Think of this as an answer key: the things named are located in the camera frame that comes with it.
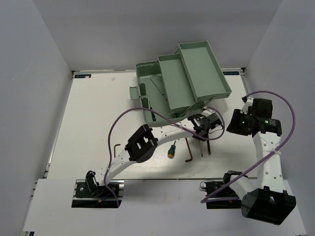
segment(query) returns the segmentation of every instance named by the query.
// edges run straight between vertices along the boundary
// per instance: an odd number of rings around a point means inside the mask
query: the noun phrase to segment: white wall
[[[20,235],[71,72],[32,0],[0,7],[0,229]]]
[[[34,2],[71,70],[125,70],[200,40],[221,67],[245,67],[281,0]]]
[[[284,0],[247,67],[250,90],[285,96],[296,112],[296,129],[282,150],[284,176],[297,197],[308,235],[315,235],[315,1]],[[274,115],[284,136],[291,116],[274,99]]]

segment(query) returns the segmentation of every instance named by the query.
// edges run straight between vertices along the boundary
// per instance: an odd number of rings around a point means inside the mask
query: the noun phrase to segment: white table
[[[229,124],[233,110],[241,108],[245,89],[240,76],[226,76],[232,94],[226,99],[228,111],[223,114]],[[138,100],[130,100],[129,87],[136,86],[135,72],[95,73],[91,78],[74,79],[66,105],[62,125],[50,165],[48,179],[84,179],[87,171],[108,165],[107,135],[113,121],[123,111],[140,106]],[[120,152],[128,138],[144,124],[142,111],[125,115],[112,134],[114,144],[121,144]],[[193,161],[186,163],[189,153],[184,139],[176,142],[173,159],[167,157],[171,143],[156,149],[153,157],[127,168],[116,179],[177,179],[222,178],[228,170],[244,171],[256,162],[252,138],[225,133],[222,138],[210,142],[212,154],[207,153],[206,142],[189,139]],[[256,171],[249,173],[256,177]]]

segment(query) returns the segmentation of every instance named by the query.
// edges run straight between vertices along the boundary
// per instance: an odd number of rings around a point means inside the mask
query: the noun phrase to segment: green toolbox
[[[174,54],[157,59],[136,65],[138,86],[130,88],[130,98],[174,122],[232,92],[208,41],[181,43]],[[150,111],[143,114],[151,127],[169,124]]]

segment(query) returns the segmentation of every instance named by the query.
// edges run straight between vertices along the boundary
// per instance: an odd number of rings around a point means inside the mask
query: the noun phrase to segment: toolbox latch
[[[130,94],[130,99],[135,100],[140,98],[140,89],[138,86],[136,87],[129,87],[129,94]]]

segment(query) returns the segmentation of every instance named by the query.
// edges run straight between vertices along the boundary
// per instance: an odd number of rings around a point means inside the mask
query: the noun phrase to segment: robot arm
[[[177,124],[184,128],[194,130],[196,134],[202,137],[208,138],[209,130],[221,125],[221,121],[217,114],[205,110],[202,114],[192,115]],[[102,168],[102,170],[95,172],[88,172],[88,178],[92,178],[92,180],[86,181],[90,183],[90,192],[97,189],[99,186],[108,184],[116,175],[127,167],[149,160],[158,146],[173,140],[188,137],[199,139],[193,134],[173,125],[168,126],[167,129],[165,129],[165,127],[149,128],[147,124],[140,126],[128,139],[125,149],[122,150],[116,158],[113,158],[106,179],[104,179],[106,168]]]
[[[242,110],[234,110],[228,132],[252,135],[257,161],[274,151],[281,140],[281,123],[272,119],[272,101],[266,99],[244,100]],[[280,153],[276,152],[257,167],[257,181],[253,185],[242,177],[230,185],[242,200],[242,215],[246,218],[280,225],[296,206],[294,196],[288,195],[281,171]],[[240,172],[229,171],[224,183]]]

